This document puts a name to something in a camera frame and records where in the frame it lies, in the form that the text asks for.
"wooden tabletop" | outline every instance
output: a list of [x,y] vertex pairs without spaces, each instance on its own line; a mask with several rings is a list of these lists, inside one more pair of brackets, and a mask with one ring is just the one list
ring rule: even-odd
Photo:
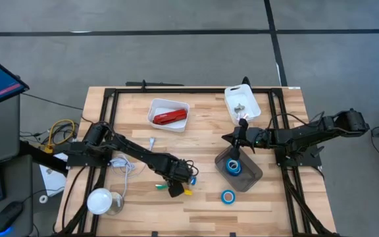
[[[287,112],[308,120],[301,90],[282,89]],[[104,87],[89,88],[84,118],[98,121],[104,90]],[[154,98],[182,101],[190,105],[185,132],[158,130],[149,125],[147,112]],[[255,98],[261,108],[261,116],[250,126],[267,127],[271,118],[268,97],[256,93]],[[236,232],[237,236],[291,235],[282,175],[272,150],[256,149],[256,154],[253,154],[249,148],[243,148],[263,170],[263,177],[247,192],[236,193],[234,204],[225,205],[220,200],[221,192],[232,187],[216,170],[215,157],[229,146],[221,135],[231,133],[234,129],[223,93],[123,93],[119,96],[116,113],[116,132],[146,148],[149,147],[149,138],[154,137],[156,142],[153,151],[168,152],[180,159],[194,160],[200,173],[197,184],[192,188],[192,196],[182,194],[171,198],[167,190],[157,190],[155,187],[156,184],[164,184],[163,179],[153,171],[144,169],[140,175],[128,180],[123,210],[115,216],[100,216],[98,236],[150,236],[152,231],[158,231],[159,236],[228,236],[230,232]],[[300,125],[291,117],[289,122],[291,127]],[[89,126],[89,122],[81,121],[79,138],[83,138]],[[134,172],[143,168],[143,163],[136,159],[130,160],[135,162]],[[80,168],[76,167],[68,172],[55,230],[61,229],[66,195],[78,170]],[[321,223],[335,232],[321,175],[310,167],[301,167],[299,171],[307,204]],[[74,185],[66,207],[66,223],[83,202],[87,178],[88,168],[81,173]],[[108,169],[105,187],[121,194],[124,191],[124,179]],[[295,209],[299,230],[302,231],[300,210],[296,204]],[[91,215],[88,214],[86,231],[90,230],[90,221]]]

